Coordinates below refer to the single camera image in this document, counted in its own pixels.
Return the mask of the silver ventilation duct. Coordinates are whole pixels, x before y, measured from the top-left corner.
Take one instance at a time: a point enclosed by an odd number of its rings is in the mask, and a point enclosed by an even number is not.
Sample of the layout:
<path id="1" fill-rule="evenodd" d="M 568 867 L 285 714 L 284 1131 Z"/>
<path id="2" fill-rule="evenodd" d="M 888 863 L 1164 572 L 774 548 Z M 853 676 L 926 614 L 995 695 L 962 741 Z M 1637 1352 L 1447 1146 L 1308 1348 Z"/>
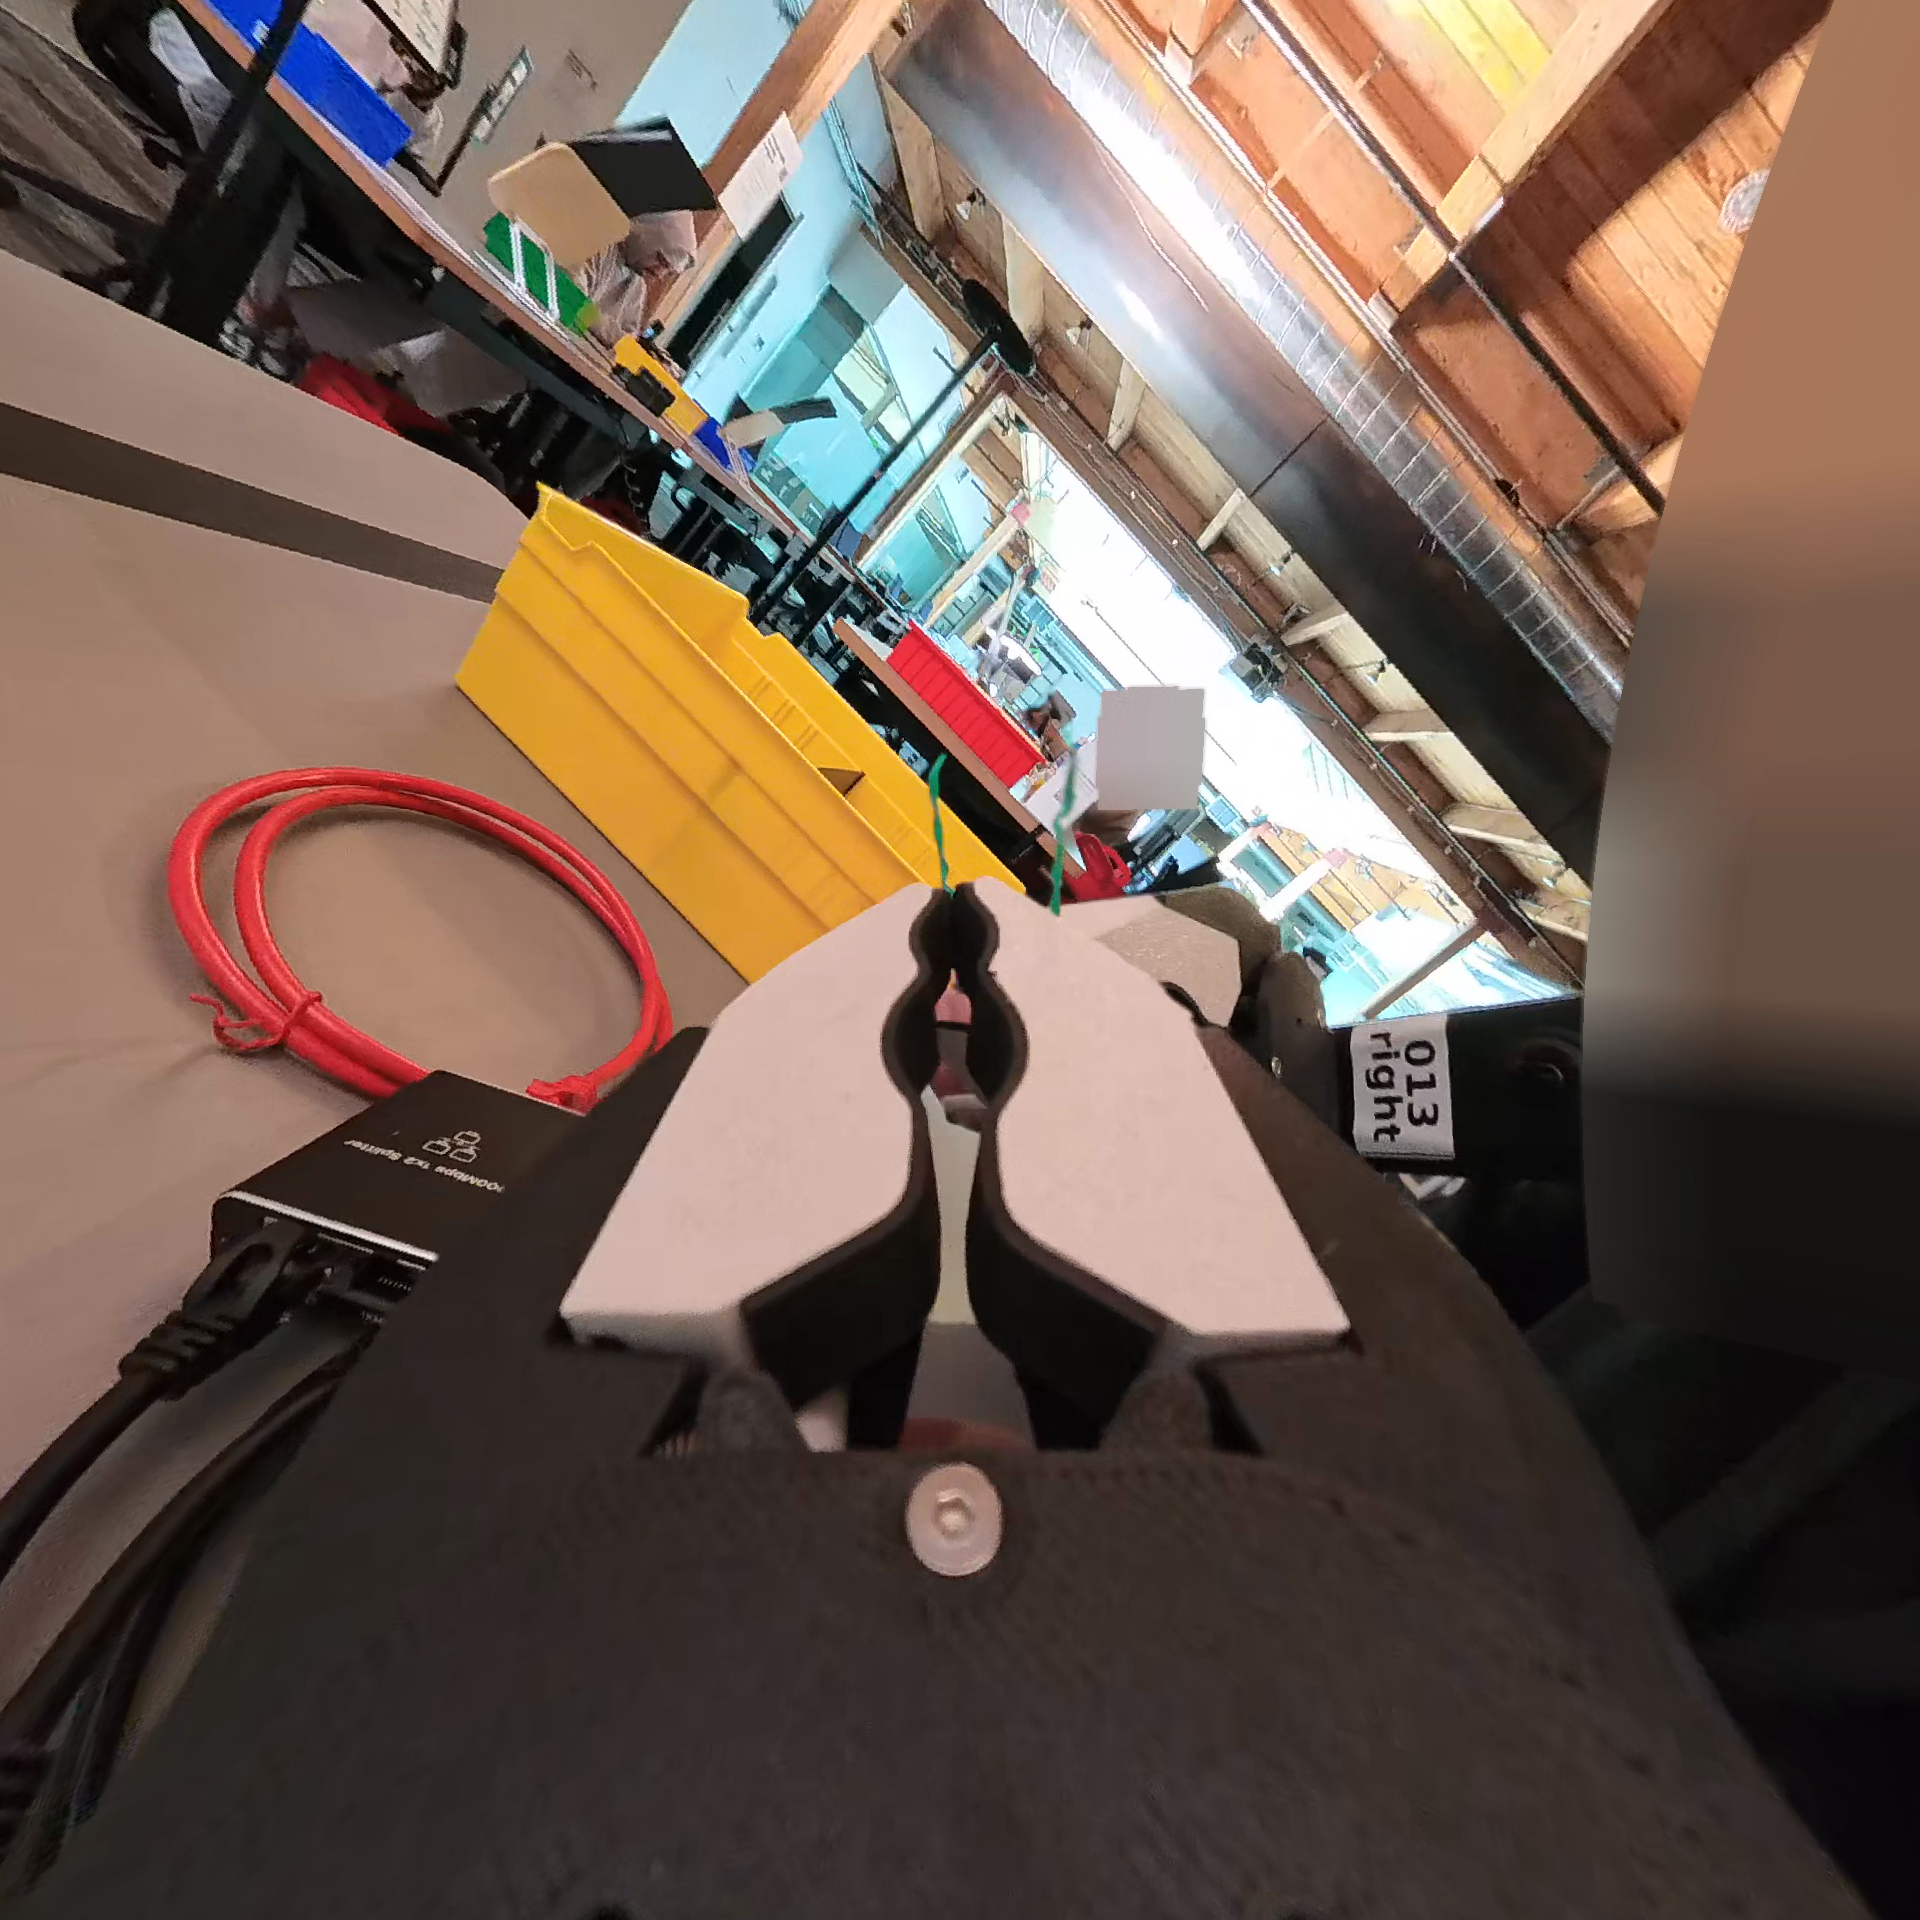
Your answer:
<path id="1" fill-rule="evenodd" d="M 1626 639 L 1304 223 L 1235 158 L 1144 42 L 1090 5 L 990 2 L 1120 179 L 1170 216 L 1335 431 L 1612 741 Z"/>

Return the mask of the long work table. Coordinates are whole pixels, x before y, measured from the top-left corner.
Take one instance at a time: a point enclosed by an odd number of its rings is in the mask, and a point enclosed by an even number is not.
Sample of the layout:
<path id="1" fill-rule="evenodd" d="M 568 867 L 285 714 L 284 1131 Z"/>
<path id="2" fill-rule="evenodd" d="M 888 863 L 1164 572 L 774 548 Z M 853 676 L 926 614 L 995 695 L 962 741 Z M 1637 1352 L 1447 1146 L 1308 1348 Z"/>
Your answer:
<path id="1" fill-rule="evenodd" d="M 284 56 L 266 64 L 268 39 L 246 19 L 229 21 L 218 5 L 198 2 L 180 2 L 175 12 L 231 86 L 248 156 L 278 152 L 301 182 L 309 216 L 342 238 L 344 253 L 330 251 L 326 260 L 411 300 L 492 366 L 520 376 L 535 400 L 517 407 L 517 424 L 539 427 L 544 447 L 597 440 L 624 463 L 669 466 L 704 501 L 678 523 L 672 551 L 683 557 L 706 551 L 708 523 L 719 518 L 782 534 L 791 560 L 802 551 L 810 531 L 747 475 L 734 450 L 716 455 L 695 430 L 669 422 L 647 403 L 635 375 L 542 311 L 488 251 L 446 230 L 403 188 L 396 166 L 376 166 L 290 84 Z"/>

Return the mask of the black light stand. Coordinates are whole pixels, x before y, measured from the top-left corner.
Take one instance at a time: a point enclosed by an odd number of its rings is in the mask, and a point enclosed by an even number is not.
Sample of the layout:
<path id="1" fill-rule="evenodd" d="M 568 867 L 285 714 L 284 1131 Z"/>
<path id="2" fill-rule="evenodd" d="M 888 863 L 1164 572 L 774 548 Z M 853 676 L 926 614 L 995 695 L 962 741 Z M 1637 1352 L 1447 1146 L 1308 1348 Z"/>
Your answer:
<path id="1" fill-rule="evenodd" d="M 888 446 L 872 463 L 869 475 L 859 482 L 859 486 L 844 501 L 831 515 L 823 522 L 815 534 L 807 542 L 800 552 L 786 556 L 774 567 L 774 573 L 768 579 L 763 588 L 756 590 L 755 599 L 747 606 L 747 620 L 759 626 L 783 599 L 783 590 L 802 579 L 811 564 L 834 551 L 834 542 L 842 531 L 851 523 L 858 510 L 867 503 L 867 498 L 875 492 L 875 486 L 887 477 L 887 474 L 896 466 L 896 462 L 911 447 L 919 435 L 933 424 L 934 415 L 943 408 L 951 396 L 958 396 L 960 389 L 966 384 L 968 375 L 988 360 L 999 360 L 1005 370 L 1028 376 L 1036 370 L 1036 355 L 1031 342 L 1027 341 L 1019 323 L 1012 314 L 996 300 L 990 287 L 978 279 L 966 279 L 962 287 L 962 307 L 966 308 L 966 318 L 976 326 L 976 339 L 966 355 L 948 370 L 946 382 L 939 391 L 933 394 L 928 407 L 915 415 L 906 435 L 898 444 Z"/>

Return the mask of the black ethernet splitter box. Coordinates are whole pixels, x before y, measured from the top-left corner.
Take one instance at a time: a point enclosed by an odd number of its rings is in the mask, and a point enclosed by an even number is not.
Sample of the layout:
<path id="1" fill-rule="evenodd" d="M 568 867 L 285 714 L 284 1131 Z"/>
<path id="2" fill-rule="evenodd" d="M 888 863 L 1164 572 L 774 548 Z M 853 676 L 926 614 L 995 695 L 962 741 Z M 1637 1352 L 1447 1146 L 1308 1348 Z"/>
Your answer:
<path id="1" fill-rule="evenodd" d="M 552 1102 L 430 1072 L 222 1190 L 191 1295 L 374 1323 L 580 1123 Z"/>

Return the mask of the tan and black board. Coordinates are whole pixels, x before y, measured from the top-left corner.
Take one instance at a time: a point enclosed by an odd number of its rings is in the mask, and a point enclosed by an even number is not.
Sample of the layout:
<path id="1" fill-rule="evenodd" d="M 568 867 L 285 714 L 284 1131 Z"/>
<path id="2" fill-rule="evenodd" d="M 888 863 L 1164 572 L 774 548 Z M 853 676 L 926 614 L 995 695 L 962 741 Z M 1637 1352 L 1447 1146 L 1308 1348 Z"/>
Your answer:
<path id="1" fill-rule="evenodd" d="M 699 222 L 718 213 L 702 165 L 662 116 L 547 142 L 492 173 L 486 192 L 558 266 L 606 256 L 634 276 L 660 262 L 683 269 Z"/>

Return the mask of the white paper sign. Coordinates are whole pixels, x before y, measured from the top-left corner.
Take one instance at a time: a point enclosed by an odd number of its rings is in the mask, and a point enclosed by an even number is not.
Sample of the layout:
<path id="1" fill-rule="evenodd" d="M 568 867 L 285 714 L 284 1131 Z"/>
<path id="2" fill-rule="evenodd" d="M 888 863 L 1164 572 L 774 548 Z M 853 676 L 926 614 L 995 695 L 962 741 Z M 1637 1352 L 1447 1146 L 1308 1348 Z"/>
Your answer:
<path id="1" fill-rule="evenodd" d="M 789 115 L 779 112 L 718 192 L 718 206 L 739 238 L 750 238 L 779 204 L 800 159 L 800 138 Z"/>

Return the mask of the yellow and black box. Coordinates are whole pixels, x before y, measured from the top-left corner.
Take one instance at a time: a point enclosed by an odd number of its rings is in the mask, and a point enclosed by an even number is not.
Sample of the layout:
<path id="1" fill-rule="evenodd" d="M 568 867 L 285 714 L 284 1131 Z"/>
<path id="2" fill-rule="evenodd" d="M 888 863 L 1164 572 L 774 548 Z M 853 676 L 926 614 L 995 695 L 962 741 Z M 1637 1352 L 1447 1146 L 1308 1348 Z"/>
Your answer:
<path id="1" fill-rule="evenodd" d="M 685 438 L 699 435 L 708 420 L 706 408 L 685 394 L 676 370 L 659 359 L 647 342 L 630 332 L 621 334 L 614 341 L 612 360 L 643 411 Z"/>

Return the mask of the green striped box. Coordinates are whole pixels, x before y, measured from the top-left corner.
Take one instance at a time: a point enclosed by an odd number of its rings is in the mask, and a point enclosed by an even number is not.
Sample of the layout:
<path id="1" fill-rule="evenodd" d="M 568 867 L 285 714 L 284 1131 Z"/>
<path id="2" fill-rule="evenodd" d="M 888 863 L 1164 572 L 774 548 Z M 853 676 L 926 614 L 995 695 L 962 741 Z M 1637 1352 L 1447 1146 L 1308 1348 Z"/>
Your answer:
<path id="1" fill-rule="evenodd" d="M 484 253 L 523 303 L 579 339 L 591 334 L 595 301 L 528 228 L 493 213 L 484 227 Z"/>

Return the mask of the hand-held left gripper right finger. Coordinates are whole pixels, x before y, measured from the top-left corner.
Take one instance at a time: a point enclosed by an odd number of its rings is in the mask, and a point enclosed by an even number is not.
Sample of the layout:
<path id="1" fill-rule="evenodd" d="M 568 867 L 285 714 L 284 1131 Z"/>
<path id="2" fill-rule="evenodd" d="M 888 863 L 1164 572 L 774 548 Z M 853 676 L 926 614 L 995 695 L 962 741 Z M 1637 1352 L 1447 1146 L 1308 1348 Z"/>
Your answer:
<path id="1" fill-rule="evenodd" d="M 996 880 L 948 900 L 983 1095 L 966 1299 L 1043 1448 L 1092 1448 L 1151 1373 L 1335 1352 L 1318 1255 L 1164 982 Z"/>

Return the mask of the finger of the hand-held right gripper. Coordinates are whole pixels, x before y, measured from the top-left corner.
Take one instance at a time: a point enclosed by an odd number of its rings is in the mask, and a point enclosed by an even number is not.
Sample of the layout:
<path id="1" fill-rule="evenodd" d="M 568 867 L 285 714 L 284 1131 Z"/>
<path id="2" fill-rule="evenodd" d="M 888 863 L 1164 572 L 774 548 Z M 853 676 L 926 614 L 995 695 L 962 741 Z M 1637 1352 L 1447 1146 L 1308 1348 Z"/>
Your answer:
<path id="1" fill-rule="evenodd" d="M 1078 928 L 1155 979 L 1199 1024 L 1271 1038 L 1284 1022 L 1279 931 L 1243 893 L 1080 903 Z"/>

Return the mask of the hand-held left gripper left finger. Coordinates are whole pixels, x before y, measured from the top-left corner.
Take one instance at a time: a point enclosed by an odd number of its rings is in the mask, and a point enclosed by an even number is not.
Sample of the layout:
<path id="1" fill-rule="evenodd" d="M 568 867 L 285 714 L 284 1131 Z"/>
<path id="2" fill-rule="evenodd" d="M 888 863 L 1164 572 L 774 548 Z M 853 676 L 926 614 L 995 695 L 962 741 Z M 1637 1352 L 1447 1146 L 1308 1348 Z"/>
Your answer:
<path id="1" fill-rule="evenodd" d="M 706 1029 L 562 1295 L 574 1341 L 768 1376 L 810 1448 L 892 1443 L 942 1285 L 948 903 L 909 883 Z"/>

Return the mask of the red plastic bin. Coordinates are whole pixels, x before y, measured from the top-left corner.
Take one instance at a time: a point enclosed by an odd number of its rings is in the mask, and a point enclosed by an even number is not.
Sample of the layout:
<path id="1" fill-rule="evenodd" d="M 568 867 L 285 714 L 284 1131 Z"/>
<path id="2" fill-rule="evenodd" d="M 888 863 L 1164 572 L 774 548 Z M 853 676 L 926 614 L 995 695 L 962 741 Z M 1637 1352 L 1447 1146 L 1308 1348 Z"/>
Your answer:
<path id="1" fill-rule="evenodd" d="M 1043 767 L 1043 744 L 919 621 L 903 629 L 888 664 L 996 782 L 1014 788 Z"/>

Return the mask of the yellow plastic bin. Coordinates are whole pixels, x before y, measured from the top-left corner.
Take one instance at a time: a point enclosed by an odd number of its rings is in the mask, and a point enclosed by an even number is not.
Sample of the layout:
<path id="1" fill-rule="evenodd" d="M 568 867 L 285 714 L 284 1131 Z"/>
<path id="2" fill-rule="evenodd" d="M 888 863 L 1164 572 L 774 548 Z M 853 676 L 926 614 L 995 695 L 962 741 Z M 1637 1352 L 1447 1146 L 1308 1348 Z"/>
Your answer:
<path id="1" fill-rule="evenodd" d="M 942 878 L 872 724 L 741 592 L 556 490 L 454 686 L 747 982 Z"/>

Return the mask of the green twist tie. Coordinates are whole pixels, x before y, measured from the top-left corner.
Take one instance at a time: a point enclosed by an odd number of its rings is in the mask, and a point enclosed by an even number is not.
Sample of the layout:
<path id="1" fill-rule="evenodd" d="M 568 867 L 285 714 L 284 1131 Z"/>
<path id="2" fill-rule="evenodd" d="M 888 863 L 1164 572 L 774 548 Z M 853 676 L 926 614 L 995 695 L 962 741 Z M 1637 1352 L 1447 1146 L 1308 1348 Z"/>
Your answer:
<path id="1" fill-rule="evenodd" d="M 1085 876 L 1069 836 L 1044 828 L 1038 812 L 976 767 L 962 752 L 938 752 L 928 775 L 931 842 L 939 876 L 1000 880 L 1043 906 L 1068 900 Z"/>

